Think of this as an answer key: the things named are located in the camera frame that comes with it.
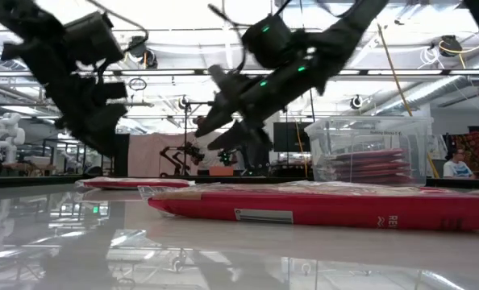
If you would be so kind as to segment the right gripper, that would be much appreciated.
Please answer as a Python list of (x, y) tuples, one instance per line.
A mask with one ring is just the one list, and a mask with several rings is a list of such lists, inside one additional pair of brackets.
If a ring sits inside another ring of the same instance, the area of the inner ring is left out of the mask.
[(195, 136), (207, 135), (227, 124), (235, 112), (243, 117), (243, 121), (235, 121), (231, 129), (209, 143), (210, 150), (229, 151), (247, 143), (272, 150), (263, 121), (310, 89), (315, 89), (320, 96), (324, 94), (324, 63), (320, 56), (292, 61), (257, 81), (240, 80), (217, 64), (210, 66), (208, 73), (219, 91)]

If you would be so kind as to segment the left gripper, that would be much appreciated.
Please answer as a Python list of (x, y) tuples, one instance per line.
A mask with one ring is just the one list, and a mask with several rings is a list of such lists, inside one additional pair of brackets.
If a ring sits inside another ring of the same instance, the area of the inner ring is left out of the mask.
[(102, 102), (126, 97), (127, 87), (123, 82), (97, 83), (95, 77), (77, 72), (77, 62), (95, 65), (102, 58), (91, 40), (32, 38), (5, 43), (2, 57), (22, 59), (45, 88), (46, 96), (62, 113), (55, 121), (57, 129), (66, 129), (100, 154), (115, 154), (115, 128), (127, 109), (119, 103), (102, 106)]

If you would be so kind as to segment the red Orville popcorn bag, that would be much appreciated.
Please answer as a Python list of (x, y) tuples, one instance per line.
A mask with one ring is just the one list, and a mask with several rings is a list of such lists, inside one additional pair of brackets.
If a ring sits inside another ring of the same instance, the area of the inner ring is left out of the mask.
[(216, 183), (153, 193), (147, 203), (187, 218), (391, 230), (479, 230), (479, 190), (311, 181)]
[(78, 180), (74, 184), (84, 189), (137, 189), (138, 187), (153, 187), (179, 189), (194, 186), (194, 181), (166, 178), (114, 178), (99, 176), (91, 179)]
[(362, 177), (340, 177), (333, 181), (352, 182), (361, 184), (409, 184), (414, 180), (409, 176), (387, 175), (387, 176), (362, 176)]
[(479, 189), (420, 187), (422, 193), (479, 197)]

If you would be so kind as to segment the pink curtain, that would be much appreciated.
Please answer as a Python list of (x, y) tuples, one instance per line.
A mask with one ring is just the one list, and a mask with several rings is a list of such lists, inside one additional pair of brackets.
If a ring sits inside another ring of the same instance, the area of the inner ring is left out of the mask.
[(182, 147), (185, 141), (194, 146), (198, 145), (192, 132), (187, 136), (161, 133), (131, 135), (127, 156), (127, 175), (131, 177), (159, 177), (162, 173), (172, 175), (176, 170), (174, 163), (179, 164), (182, 170), (182, 163), (176, 160), (170, 162), (160, 153), (166, 147)]

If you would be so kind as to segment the black monitor screen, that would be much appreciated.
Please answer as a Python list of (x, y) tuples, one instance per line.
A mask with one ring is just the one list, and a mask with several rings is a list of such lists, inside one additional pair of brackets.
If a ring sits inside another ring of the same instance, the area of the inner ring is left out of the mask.
[(310, 139), (304, 129), (310, 122), (275, 122), (273, 150), (275, 152), (310, 152)]

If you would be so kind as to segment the white humanoid robot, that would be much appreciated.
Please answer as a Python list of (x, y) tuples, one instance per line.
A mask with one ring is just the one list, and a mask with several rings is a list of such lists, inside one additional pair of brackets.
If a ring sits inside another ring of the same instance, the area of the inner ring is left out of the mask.
[(13, 164), (17, 160), (17, 146), (25, 141), (25, 130), (19, 126), (21, 115), (5, 113), (0, 118), (0, 161)]

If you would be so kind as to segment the clear plastic bin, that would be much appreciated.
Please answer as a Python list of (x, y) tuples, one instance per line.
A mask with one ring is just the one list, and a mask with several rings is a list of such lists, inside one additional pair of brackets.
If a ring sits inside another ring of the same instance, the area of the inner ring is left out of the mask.
[(331, 116), (305, 128), (310, 139), (314, 179), (409, 176), (409, 184), (427, 179), (429, 117)]

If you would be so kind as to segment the person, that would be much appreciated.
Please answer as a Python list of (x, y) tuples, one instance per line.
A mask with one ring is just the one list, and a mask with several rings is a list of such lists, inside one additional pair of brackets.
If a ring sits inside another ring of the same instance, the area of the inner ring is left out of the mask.
[(475, 179), (476, 176), (464, 161), (464, 150), (451, 150), (445, 157), (443, 178)]

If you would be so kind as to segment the colourful patterned cloth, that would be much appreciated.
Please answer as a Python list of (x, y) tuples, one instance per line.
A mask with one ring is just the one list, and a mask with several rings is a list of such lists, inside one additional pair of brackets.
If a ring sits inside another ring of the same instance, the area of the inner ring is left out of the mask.
[(453, 135), (452, 141), (457, 149), (464, 150), (464, 162), (479, 164), (479, 131)]

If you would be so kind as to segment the black corner post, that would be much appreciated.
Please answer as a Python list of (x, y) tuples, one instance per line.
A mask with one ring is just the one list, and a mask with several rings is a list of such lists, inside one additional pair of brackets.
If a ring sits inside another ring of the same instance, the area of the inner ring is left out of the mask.
[(114, 167), (113, 175), (117, 177), (128, 176), (128, 151), (129, 151), (129, 134), (115, 135), (115, 151), (114, 151)]

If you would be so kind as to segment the silver ventilation duct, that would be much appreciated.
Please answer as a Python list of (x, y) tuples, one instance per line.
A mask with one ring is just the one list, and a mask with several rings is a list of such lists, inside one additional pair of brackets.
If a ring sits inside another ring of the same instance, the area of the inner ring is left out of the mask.
[(472, 77), (479, 77), (479, 59), (472, 58), (465, 64), (444, 69), (439, 78), (420, 81), (417, 84), (404, 88), (402, 100), (400, 93), (395, 93), (389, 100), (381, 104), (371, 106), (365, 111), (367, 115), (390, 114), (391, 112), (406, 111), (420, 106), (446, 94), (462, 90), (471, 85)]

